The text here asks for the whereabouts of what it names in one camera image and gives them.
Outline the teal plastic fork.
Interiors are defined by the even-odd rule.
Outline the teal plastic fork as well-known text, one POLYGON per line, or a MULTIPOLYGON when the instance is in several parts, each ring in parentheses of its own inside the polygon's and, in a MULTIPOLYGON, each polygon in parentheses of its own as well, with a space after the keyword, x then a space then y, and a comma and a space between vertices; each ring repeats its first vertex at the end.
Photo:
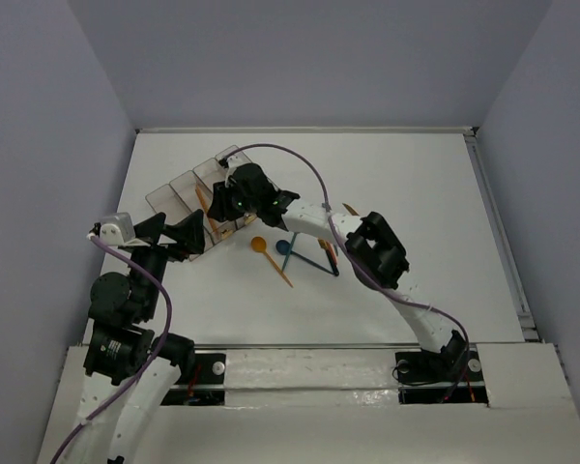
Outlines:
POLYGON ((288 245, 285 247, 284 260, 283 260, 282 267, 281 267, 283 272, 285 272, 285 269, 288 265, 288 262, 289 262, 289 259, 291 257, 293 247, 294 247, 294 244, 296 242, 297 237, 298 237, 298 233, 296 233, 296 232, 293 233, 291 240, 289 241, 288 245))

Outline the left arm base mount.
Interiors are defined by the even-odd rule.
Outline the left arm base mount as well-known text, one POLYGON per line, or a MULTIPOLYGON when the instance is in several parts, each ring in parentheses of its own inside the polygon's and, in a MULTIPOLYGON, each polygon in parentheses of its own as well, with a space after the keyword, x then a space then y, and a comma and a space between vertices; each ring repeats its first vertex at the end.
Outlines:
POLYGON ((197 351, 190 374, 182 375, 161 402, 162 406, 223 406, 226 354, 197 351))

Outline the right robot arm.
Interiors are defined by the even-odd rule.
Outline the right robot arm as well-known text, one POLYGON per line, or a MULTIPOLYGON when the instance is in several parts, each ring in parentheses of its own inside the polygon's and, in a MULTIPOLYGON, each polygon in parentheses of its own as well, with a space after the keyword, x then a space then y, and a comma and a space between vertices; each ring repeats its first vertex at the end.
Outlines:
POLYGON ((269 227, 338 246, 357 279, 387 298, 411 328, 425 369, 444 381, 464 379, 470 356, 465 329, 444 311, 396 293, 410 263, 405 247, 380 214, 350 216, 333 212, 328 203, 309 203, 295 192, 278 188, 254 162, 229 157, 220 165, 224 179, 213 186, 210 218, 226 221, 254 215, 269 227))

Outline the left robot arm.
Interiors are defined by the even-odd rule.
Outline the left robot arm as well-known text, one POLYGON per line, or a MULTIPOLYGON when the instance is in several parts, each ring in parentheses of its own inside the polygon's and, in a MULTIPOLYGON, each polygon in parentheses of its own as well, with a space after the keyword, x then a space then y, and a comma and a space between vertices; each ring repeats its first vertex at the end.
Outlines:
POLYGON ((164 213, 133 223, 127 213, 101 219, 89 240, 123 261, 125 274, 100 275, 90 290, 93 323, 83 369, 85 379, 74 431, 58 463, 131 463, 151 418, 171 386, 192 376, 191 339, 143 328, 153 319, 166 266, 205 249, 204 213, 174 225, 164 213))

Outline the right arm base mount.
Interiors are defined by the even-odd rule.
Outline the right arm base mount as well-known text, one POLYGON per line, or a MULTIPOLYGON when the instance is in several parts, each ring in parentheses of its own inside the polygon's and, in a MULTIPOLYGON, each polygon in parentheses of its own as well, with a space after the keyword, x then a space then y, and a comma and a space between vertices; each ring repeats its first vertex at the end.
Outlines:
POLYGON ((438 373, 428 366, 420 351, 395 354, 391 376, 398 385, 398 400, 413 404, 489 403, 482 365, 477 349, 472 349, 464 377, 438 373))

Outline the dark blue plastic spoon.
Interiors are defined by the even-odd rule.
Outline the dark blue plastic spoon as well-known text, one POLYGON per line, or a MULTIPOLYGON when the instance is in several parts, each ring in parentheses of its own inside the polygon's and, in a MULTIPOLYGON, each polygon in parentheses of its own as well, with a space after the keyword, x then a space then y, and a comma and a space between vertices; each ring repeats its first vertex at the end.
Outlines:
MULTIPOLYGON (((286 241, 286 240, 278 240, 275 243, 275 249, 276 249, 277 253, 284 256, 285 247, 288 245, 288 243, 289 242, 286 241)), ((314 262, 313 260, 311 260, 311 259, 309 259, 309 258, 307 258, 307 257, 305 257, 305 256, 303 256, 301 254, 299 254, 298 252, 296 252, 294 250, 292 251, 291 257, 296 257, 299 260, 305 262, 306 264, 308 264, 308 265, 310 265, 310 266, 312 266, 312 267, 314 267, 314 268, 316 268, 316 269, 318 269, 320 271, 323 271, 326 274, 329 274, 329 275, 332 275, 333 276, 331 269, 325 268, 324 266, 322 266, 322 265, 314 262)))

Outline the yellow plastic spoon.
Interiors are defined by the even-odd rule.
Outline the yellow plastic spoon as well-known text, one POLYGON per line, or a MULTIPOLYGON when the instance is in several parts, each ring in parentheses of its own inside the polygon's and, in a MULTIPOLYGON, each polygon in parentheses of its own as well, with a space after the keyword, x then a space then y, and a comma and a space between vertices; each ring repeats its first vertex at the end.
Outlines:
POLYGON ((250 245, 251 245, 251 248, 252 248, 253 251, 262 254, 268 260, 268 262, 273 266, 273 268, 279 274, 279 276, 291 288, 294 287, 294 285, 291 282, 291 280, 286 276, 286 274, 284 273, 284 271, 279 267, 279 265, 277 264, 277 262, 274 260, 274 258, 268 252, 267 242, 266 242, 266 240, 263 237, 260 237, 260 236, 253 237, 252 240, 251 240, 251 242, 250 242, 250 245))

